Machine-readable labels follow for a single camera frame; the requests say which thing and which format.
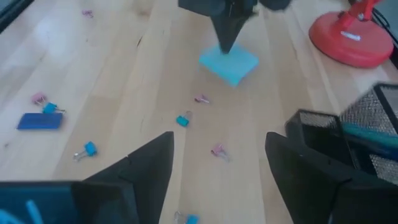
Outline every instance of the blue binder clip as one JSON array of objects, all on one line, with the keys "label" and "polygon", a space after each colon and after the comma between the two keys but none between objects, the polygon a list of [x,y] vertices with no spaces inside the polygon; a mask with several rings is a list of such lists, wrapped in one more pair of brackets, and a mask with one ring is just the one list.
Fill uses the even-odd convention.
[{"label": "blue binder clip", "polygon": [[183,126],[183,127],[187,127],[189,124],[189,120],[192,117],[192,112],[191,111],[187,111],[185,112],[184,115],[180,115],[177,117],[177,119],[175,120],[179,125]]},{"label": "blue binder clip", "polygon": [[59,109],[58,106],[53,103],[47,103],[43,107],[43,113],[55,113],[56,111],[65,112],[65,110]]},{"label": "blue binder clip", "polygon": [[85,144],[85,150],[83,152],[77,152],[73,155],[73,160],[79,162],[81,158],[93,157],[97,154],[97,148],[93,142],[89,141]]},{"label": "blue binder clip", "polygon": [[197,224],[199,222],[199,216],[188,215],[186,224]]}]

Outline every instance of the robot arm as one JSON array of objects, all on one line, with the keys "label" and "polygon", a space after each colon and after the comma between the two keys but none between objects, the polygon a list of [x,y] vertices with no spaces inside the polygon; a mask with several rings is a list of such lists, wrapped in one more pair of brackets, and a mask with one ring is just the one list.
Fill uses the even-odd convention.
[{"label": "robot arm", "polygon": [[[260,0],[272,11],[286,9],[291,0]],[[221,51],[229,53],[244,23],[255,13],[257,0],[178,0],[178,6],[209,16],[217,33]]]}]

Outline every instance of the wood grain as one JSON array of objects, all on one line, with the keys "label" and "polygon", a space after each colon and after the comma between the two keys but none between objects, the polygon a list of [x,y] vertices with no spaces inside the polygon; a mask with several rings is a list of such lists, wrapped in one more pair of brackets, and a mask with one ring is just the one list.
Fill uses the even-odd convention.
[{"label": "wood grain", "polygon": [[[317,16],[347,7],[345,0],[294,1],[283,13],[260,7],[237,39],[260,64],[231,88],[198,64],[217,44],[209,18],[177,0],[35,0],[0,34],[0,179],[84,179],[174,131],[160,223],[172,223],[176,210],[203,223],[292,223],[269,169],[266,133],[284,134],[299,108],[339,113],[373,83],[398,81],[390,61],[351,68],[312,45]],[[40,111],[29,101],[37,91],[67,110],[59,131],[15,130],[23,113]],[[193,101],[201,93],[211,105]],[[187,110],[185,129],[175,118]],[[87,141],[98,157],[74,163]],[[230,163],[210,154],[217,143]]]}]

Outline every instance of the binder clip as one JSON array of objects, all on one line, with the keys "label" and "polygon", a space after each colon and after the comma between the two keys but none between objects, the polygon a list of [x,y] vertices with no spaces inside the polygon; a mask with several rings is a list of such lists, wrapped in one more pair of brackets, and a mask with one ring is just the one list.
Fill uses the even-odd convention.
[{"label": "binder clip", "polygon": [[229,156],[225,152],[222,144],[217,144],[216,147],[214,147],[214,149],[211,150],[211,153],[212,153],[213,156],[221,157],[226,162],[229,162]]},{"label": "binder clip", "polygon": [[77,152],[73,155],[73,160],[79,162],[84,157],[93,157],[97,154],[97,148],[93,142],[89,141],[85,144],[85,150],[83,152]]},{"label": "binder clip", "polygon": [[66,112],[65,110],[61,110],[58,108],[56,104],[53,104],[51,102],[48,102],[47,96],[42,93],[38,92],[34,94],[30,100],[32,101],[33,104],[43,106],[43,113],[55,113],[55,112],[61,112],[64,113]]},{"label": "binder clip", "polygon": [[47,97],[44,93],[38,92],[34,94],[30,100],[32,101],[33,104],[43,106],[47,102]]},{"label": "binder clip", "polygon": [[178,116],[176,119],[176,122],[183,127],[187,127],[189,124],[189,121],[191,120],[191,117],[192,117],[192,112],[187,111],[187,112],[185,112],[184,115]]},{"label": "binder clip", "polygon": [[174,223],[175,224],[198,224],[199,216],[192,215],[192,214],[185,216],[177,211],[174,213]]},{"label": "binder clip", "polygon": [[43,107],[43,113],[55,113],[56,111],[59,112],[66,112],[65,110],[61,110],[60,108],[58,108],[58,106],[56,104],[53,103],[47,103],[44,107]]},{"label": "binder clip", "polygon": [[210,104],[210,101],[207,97],[205,97],[203,94],[198,95],[197,97],[195,97],[195,101],[197,103],[207,103]]},{"label": "binder clip", "polygon": [[85,17],[93,18],[93,11],[92,10],[82,10],[81,14]]}]

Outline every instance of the red lamp base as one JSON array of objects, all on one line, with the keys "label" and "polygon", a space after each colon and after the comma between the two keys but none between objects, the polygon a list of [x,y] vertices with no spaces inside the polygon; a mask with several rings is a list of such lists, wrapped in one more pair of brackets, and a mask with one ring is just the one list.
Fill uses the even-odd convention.
[{"label": "red lamp base", "polygon": [[390,35],[372,21],[355,20],[342,29],[340,12],[328,12],[312,24],[313,44],[325,55],[347,65],[373,68],[387,60],[394,46]]}]

